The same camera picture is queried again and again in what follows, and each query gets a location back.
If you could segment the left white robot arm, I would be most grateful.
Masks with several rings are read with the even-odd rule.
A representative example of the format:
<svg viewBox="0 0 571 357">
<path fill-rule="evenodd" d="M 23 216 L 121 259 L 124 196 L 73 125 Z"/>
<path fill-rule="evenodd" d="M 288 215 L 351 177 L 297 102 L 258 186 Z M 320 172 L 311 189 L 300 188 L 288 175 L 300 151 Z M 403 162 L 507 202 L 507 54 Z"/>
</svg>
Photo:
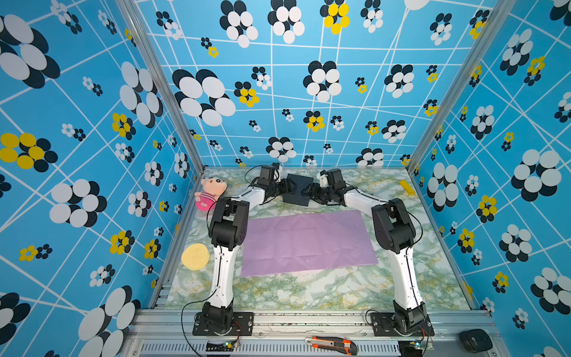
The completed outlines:
<svg viewBox="0 0 571 357">
<path fill-rule="evenodd" d="M 219 199 L 214 211 L 207 214 L 208 235 L 214 247 L 214 277 L 207 303 L 223 312 L 233 306 L 233 276 L 236 256 L 243 244 L 249 212 L 287 192 L 282 179 L 283 166 L 263 165 L 260 174 L 237 196 Z"/>
</svg>

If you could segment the dark blue gift box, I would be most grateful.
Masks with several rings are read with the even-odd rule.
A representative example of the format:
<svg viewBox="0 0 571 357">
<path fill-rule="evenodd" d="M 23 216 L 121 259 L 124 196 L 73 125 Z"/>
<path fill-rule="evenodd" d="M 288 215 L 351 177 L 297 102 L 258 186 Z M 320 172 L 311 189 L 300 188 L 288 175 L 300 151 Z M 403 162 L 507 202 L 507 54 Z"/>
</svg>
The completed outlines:
<svg viewBox="0 0 571 357">
<path fill-rule="evenodd" d="M 282 195 L 284 203 L 290 205 L 299 205 L 303 207 L 309 206 L 309 197 L 304 193 L 306 189 L 314 182 L 309 176 L 301 176 L 296 174 L 288 174 L 286 183 L 288 184 L 288 192 Z"/>
</svg>

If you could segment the purple wrapping paper sheet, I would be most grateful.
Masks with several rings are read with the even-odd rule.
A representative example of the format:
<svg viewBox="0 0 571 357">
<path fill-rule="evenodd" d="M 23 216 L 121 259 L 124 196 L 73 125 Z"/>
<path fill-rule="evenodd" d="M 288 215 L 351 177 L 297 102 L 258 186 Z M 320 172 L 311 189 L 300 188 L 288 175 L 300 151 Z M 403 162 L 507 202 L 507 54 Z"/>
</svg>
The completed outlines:
<svg viewBox="0 0 571 357">
<path fill-rule="evenodd" d="M 359 211 L 251 220 L 242 248 L 244 278 L 378 264 Z"/>
</svg>

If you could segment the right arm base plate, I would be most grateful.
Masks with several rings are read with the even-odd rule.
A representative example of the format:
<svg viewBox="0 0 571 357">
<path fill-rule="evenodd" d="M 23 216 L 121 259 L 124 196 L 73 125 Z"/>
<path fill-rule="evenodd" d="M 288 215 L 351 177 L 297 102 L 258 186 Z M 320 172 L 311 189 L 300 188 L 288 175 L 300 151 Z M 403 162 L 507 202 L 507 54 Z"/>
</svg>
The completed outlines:
<svg viewBox="0 0 571 357">
<path fill-rule="evenodd" d="M 376 337 L 434 337 L 434 327 L 428 315 L 419 313 L 410 320 L 407 315 L 394 312 L 370 312 L 368 324 L 373 328 Z"/>
</svg>

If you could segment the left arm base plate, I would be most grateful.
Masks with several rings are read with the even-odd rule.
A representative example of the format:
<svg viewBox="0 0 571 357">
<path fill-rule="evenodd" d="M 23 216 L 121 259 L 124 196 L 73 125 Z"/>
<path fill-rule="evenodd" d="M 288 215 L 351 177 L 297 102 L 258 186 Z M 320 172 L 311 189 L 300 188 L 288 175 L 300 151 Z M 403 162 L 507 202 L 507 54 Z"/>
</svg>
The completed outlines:
<svg viewBox="0 0 571 357">
<path fill-rule="evenodd" d="M 253 312 L 234 312 L 233 304 L 215 307 L 206 302 L 196 314 L 194 336 L 251 336 L 254 327 Z"/>
</svg>

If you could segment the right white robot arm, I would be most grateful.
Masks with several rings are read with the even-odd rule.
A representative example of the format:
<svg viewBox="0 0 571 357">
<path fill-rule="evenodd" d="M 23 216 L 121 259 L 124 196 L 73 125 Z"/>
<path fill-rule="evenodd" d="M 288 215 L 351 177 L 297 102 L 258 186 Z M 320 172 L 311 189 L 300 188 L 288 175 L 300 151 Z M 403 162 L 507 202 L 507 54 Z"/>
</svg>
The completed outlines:
<svg viewBox="0 0 571 357">
<path fill-rule="evenodd" d="M 419 291 L 413 267 L 413 247 L 422 239 L 401 199 L 379 199 L 347 184 L 339 169 L 323 170 L 318 181 L 303 190 L 303 194 L 320 205 L 341 205 L 366 214 L 373 220 L 375 238 L 388 254 L 393 274 L 395 309 L 394 321 L 401 334 L 426 321 L 428 314 Z"/>
</svg>

